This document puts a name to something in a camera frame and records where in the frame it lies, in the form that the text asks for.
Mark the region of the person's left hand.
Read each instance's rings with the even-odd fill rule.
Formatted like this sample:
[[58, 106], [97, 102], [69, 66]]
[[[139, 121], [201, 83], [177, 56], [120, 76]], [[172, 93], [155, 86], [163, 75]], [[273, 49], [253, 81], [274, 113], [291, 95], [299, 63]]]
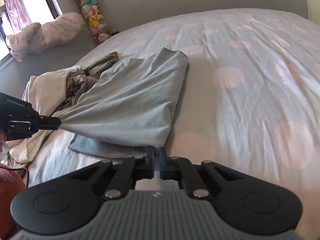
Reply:
[[4, 142], [7, 141], [7, 137], [3, 132], [0, 132], [0, 140], [3, 140]]

